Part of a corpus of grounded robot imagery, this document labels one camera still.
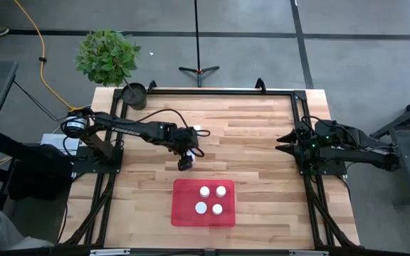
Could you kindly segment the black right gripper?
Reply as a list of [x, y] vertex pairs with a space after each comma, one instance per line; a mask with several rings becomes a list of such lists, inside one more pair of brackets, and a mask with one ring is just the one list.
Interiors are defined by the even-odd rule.
[[305, 159], [307, 161], [312, 161], [314, 159], [314, 153], [316, 150], [316, 136], [315, 131], [310, 139], [301, 139], [297, 133], [297, 125], [291, 130], [290, 133], [277, 138], [277, 142], [288, 143], [281, 144], [275, 148], [278, 151], [285, 152], [286, 154], [292, 155], [295, 159]]

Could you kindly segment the black bag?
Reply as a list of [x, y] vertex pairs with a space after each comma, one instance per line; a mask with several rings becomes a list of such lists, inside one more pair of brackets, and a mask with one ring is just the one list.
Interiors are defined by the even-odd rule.
[[19, 201], [28, 197], [53, 201], [73, 182], [73, 165], [68, 157], [51, 144], [35, 146], [48, 161], [17, 161], [8, 184], [9, 198]]

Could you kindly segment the green potted plant black pot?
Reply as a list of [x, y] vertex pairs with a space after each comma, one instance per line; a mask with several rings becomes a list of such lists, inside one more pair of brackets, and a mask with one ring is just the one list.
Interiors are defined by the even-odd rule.
[[130, 82], [141, 50], [142, 46], [120, 32], [91, 32], [79, 44], [76, 70], [103, 87], [122, 86], [122, 100], [132, 109], [142, 110], [147, 105], [147, 91], [144, 85]]

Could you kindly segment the red translucent plastic basket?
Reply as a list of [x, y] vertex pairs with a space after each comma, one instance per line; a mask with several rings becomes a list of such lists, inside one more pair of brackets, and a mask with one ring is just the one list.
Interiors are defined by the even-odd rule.
[[[207, 186], [210, 196], [202, 198], [199, 189]], [[226, 187], [223, 198], [216, 196], [218, 186]], [[199, 215], [195, 205], [203, 201], [208, 209], [205, 214]], [[214, 204], [223, 206], [221, 215], [212, 213]], [[177, 179], [173, 183], [171, 224], [183, 227], [232, 228], [236, 224], [235, 183], [232, 180], [217, 179]]]

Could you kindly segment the black tripod stand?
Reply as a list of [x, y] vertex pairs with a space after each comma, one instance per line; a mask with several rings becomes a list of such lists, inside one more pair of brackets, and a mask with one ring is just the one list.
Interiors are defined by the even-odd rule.
[[198, 19], [198, 3], [194, 0], [194, 28], [195, 28], [195, 41], [196, 41], [196, 68], [186, 68], [179, 67], [182, 72], [190, 72], [196, 76], [197, 87], [202, 87], [203, 76], [207, 72], [219, 70], [218, 65], [211, 66], [208, 68], [201, 68], [201, 55], [200, 55], [200, 44], [199, 44], [199, 19]]

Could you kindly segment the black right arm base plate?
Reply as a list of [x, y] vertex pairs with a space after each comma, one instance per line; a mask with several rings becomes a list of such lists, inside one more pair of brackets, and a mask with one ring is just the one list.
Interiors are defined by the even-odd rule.
[[307, 161], [305, 159], [295, 160], [299, 172], [304, 176], [328, 175], [342, 176], [347, 173], [346, 165], [343, 161], [318, 159], [317, 161]]

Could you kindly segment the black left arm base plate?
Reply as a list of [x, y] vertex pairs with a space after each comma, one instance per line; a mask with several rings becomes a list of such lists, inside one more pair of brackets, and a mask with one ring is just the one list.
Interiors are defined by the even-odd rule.
[[122, 165], [124, 149], [110, 147], [110, 152], [80, 146], [73, 162], [73, 172], [92, 174], [118, 174]]

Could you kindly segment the white power box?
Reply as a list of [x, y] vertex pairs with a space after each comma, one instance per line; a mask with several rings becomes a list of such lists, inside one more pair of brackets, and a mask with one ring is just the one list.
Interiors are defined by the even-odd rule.
[[64, 134], [44, 134], [40, 145], [48, 145], [50, 148], [61, 152], [65, 156], [76, 156], [81, 141], [67, 137]]

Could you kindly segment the black aluminium table frame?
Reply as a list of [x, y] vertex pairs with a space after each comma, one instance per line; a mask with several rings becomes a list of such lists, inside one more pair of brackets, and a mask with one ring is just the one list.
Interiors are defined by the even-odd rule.
[[[323, 90], [156, 87], [142, 111], [127, 118], [200, 125], [204, 157], [178, 171], [177, 157], [137, 137], [122, 138], [124, 157], [110, 207], [99, 212], [91, 237], [105, 247], [204, 249], [311, 249], [314, 246], [305, 185], [277, 138], [295, 118], [330, 116]], [[177, 179], [232, 180], [232, 228], [171, 224]]]

